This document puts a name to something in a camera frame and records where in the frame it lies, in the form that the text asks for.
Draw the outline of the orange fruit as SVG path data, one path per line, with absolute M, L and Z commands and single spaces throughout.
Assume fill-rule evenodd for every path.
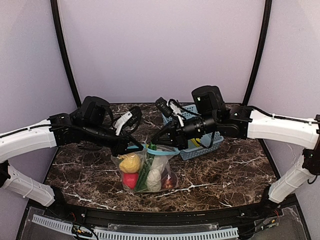
M 136 153 L 130 153 L 120 156 L 119 169 L 126 174 L 134 174 L 140 170 L 141 159 Z

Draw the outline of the white cauliflower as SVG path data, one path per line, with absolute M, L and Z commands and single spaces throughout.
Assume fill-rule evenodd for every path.
M 156 155 L 153 159 L 152 165 L 151 165 L 151 169 L 156 169 L 159 172 L 163 172 L 166 164 L 168 162 L 168 159 L 166 156 L 164 155 Z

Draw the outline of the clear zip top bag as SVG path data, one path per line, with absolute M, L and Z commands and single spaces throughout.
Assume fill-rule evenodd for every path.
M 131 193 L 159 193 L 176 188 L 176 173 L 170 168 L 170 159 L 180 151 L 163 145 L 144 145 L 143 150 L 112 156 L 124 190 Z

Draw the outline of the dark red apple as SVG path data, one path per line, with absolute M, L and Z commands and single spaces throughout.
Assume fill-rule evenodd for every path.
M 166 178 L 164 178 L 162 181 L 161 188 L 164 190 L 169 190 L 169 189 L 173 189 L 174 186 L 175 186 L 174 179 L 170 175 L 167 175 Z

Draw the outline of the green cucumber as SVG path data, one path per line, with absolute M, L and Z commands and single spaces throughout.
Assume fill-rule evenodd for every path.
M 146 152 L 144 156 L 145 158 L 144 158 L 143 166 L 139 172 L 138 181 L 134 188 L 135 192 L 141 192 L 147 188 L 147 184 L 146 184 L 147 176 L 151 170 L 151 166 L 155 157 L 154 154 L 151 154 L 148 152 Z

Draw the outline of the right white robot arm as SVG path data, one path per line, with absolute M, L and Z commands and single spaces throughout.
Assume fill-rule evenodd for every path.
M 152 138 L 155 145 L 184 150 L 188 141 L 219 132 L 225 137 L 263 139 L 303 147 L 302 156 L 266 191 L 267 204 L 280 204 L 294 190 L 320 174 L 320 117 L 294 118 L 267 113 L 255 106 L 226 108 L 220 89 L 205 85 L 192 91 L 197 112 L 184 120 L 179 103 L 160 97 L 156 107 L 172 120 Z

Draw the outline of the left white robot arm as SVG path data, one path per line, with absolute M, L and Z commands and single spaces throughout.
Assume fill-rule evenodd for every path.
M 138 106 L 114 117 L 110 103 L 97 96 L 85 97 L 72 113 L 52 115 L 39 123 L 0 136 L 0 187 L 29 198 L 44 207 L 65 203 L 61 190 L 33 180 L 10 163 L 9 159 L 36 150 L 89 142 L 110 149 L 114 157 L 143 150 L 126 127 L 137 129 L 142 111 Z

